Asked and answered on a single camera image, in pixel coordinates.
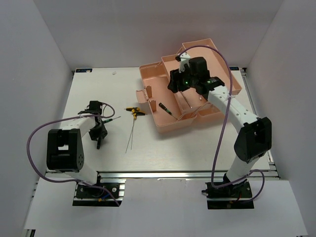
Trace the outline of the large green screwdriver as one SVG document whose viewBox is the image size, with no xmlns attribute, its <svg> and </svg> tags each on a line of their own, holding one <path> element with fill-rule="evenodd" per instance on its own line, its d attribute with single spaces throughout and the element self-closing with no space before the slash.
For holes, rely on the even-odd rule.
<svg viewBox="0 0 316 237">
<path fill-rule="evenodd" d="M 186 101 L 186 103 L 188 104 L 188 106 L 190 107 L 190 109 L 192 109 L 191 104 L 189 103 L 187 97 L 185 96 L 185 94 L 183 92 L 181 92 L 181 95 L 183 96 L 184 100 Z"/>
</svg>

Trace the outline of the black green precision screwdriver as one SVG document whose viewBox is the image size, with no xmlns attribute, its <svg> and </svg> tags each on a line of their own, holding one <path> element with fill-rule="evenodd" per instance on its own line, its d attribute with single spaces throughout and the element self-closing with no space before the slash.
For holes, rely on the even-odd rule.
<svg viewBox="0 0 316 237">
<path fill-rule="evenodd" d="M 118 116 L 118 117 L 116 117 L 116 118 L 109 118 L 109 119 L 103 120 L 102 122 L 103 122 L 104 124 L 106 124 L 106 123 L 112 122 L 113 120 L 118 119 L 118 118 L 120 118 L 120 116 Z"/>
</svg>

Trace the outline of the small black green screwdriver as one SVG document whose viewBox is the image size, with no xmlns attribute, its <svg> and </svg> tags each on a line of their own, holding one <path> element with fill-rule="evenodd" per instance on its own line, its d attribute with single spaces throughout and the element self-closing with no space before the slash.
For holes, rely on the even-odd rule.
<svg viewBox="0 0 316 237">
<path fill-rule="evenodd" d="M 173 115 L 173 113 L 172 113 L 164 104 L 159 103 L 158 106 L 159 106 L 160 108 L 162 108 L 165 112 L 167 112 L 169 115 L 171 115 L 172 117 L 174 117 L 175 119 L 177 119 L 177 118 Z"/>
</svg>

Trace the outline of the yellow black hex key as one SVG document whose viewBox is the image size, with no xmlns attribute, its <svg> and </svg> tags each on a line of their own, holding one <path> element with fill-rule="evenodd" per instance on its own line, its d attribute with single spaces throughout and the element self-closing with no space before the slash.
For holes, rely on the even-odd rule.
<svg viewBox="0 0 316 237">
<path fill-rule="evenodd" d="M 125 108 L 125 110 L 131 112 L 132 115 L 133 115 L 133 124 L 132 124 L 132 128 L 131 128 L 130 136 L 129 136 L 129 139 L 128 139 L 127 147 L 126 147 L 126 150 L 125 150 L 125 152 L 127 153 L 127 149 L 128 149 L 129 143 L 130 143 L 130 141 L 132 139 L 132 134 L 133 134 L 135 121 L 137 119 L 137 112 L 140 111 L 140 108 L 138 108 L 138 107 L 127 107 L 127 108 Z"/>
<path fill-rule="evenodd" d="M 130 136 L 129 136 L 128 143 L 127 143 L 126 150 L 125 150 L 125 152 L 127 153 L 129 146 L 130 146 L 130 149 L 132 149 L 133 131 L 134 131 L 134 125 L 135 125 L 135 122 L 137 120 L 137 117 L 138 116 L 145 116 L 146 113 L 141 111 L 139 107 L 127 107 L 127 108 L 125 108 L 125 110 L 131 112 L 133 115 L 133 124 L 132 124 Z"/>
</svg>

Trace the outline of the small green precision screwdriver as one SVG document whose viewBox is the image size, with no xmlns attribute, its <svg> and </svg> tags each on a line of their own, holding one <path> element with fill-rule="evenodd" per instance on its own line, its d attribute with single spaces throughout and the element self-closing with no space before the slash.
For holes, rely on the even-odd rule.
<svg viewBox="0 0 316 237">
<path fill-rule="evenodd" d="M 101 141 L 102 141 L 102 139 L 101 138 L 98 138 L 98 140 L 97 140 L 97 146 L 96 146 L 96 148 L 99 150 L 100 149 L 100 147 L 101 147 Z"/>
</svg>

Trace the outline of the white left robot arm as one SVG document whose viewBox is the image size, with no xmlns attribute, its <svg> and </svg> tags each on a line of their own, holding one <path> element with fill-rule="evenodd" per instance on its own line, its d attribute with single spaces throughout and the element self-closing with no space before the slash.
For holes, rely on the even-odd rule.
<svg viewBox="0 0 316 237">
<path fill-rule="evenodd" d="M 82 137 L 88 133 L 100 149 L 108 135 L 101 119 L 102 108 L 102 102 L 90 101 L 87 109 L 79 112 L 79 118 L 60 129 L 50 130 L 47 138 L 47 168 L 88 183 L 87 191 L 93 197 L 103 194 L 104 184 L 98 181 L 98 172 L 85 162 Z"/>
</svg>

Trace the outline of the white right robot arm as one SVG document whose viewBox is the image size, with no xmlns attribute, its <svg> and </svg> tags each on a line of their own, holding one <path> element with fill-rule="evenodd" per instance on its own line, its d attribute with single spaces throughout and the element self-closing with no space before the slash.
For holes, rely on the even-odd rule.
<svg viewBox="0 0 316 237">
<path fill-rule="evenodd" d="M 196 90 L 230 121 L 238 133 L 234 144 L 236 157 L 224 175 L 223 192 L 234 197 L 241 191 L 240 183 L 249 176 L 254 164 L 272 147 L 272 123 L 246 109 L 218 77 L 211 77 L 203 57 L 176 56 L 180 68 L 170 71 L 168 89 L 173 93 L 189 88 Z"/>
</svg>

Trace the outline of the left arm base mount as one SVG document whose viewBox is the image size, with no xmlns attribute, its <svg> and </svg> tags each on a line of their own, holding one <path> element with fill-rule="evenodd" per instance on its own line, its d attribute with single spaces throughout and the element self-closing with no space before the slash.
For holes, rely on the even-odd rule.
<svg viewBox="0 0 316 237">
<path fill-rule="evenodd" d="M 111 195 L 118 202 L 112 198 L 112 196 L 105 190 L 99 188 L 92 188 L 84 184 L 77 184 L 75 188 L 74 198 L 72 206 L 80 207 L 119 207 L 122 203 L 125 180 L 117 178 L 105 178 L 102 176 L 98 177 L 98 187 L 107 189 Z"/>
</svg>

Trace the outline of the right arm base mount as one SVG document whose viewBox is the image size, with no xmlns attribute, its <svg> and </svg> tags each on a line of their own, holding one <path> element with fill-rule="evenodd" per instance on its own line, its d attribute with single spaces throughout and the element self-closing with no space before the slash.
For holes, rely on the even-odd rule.
<svg viewBox="0 0 316 237">
<path fill-rule="evenodd" d="M 252 190 L 248 180 L 229 186 L 215 188 L 211 182 L 205 183 L 201 193 L 207 198 L 208 210 L 254 209 Z"/>
</svg>

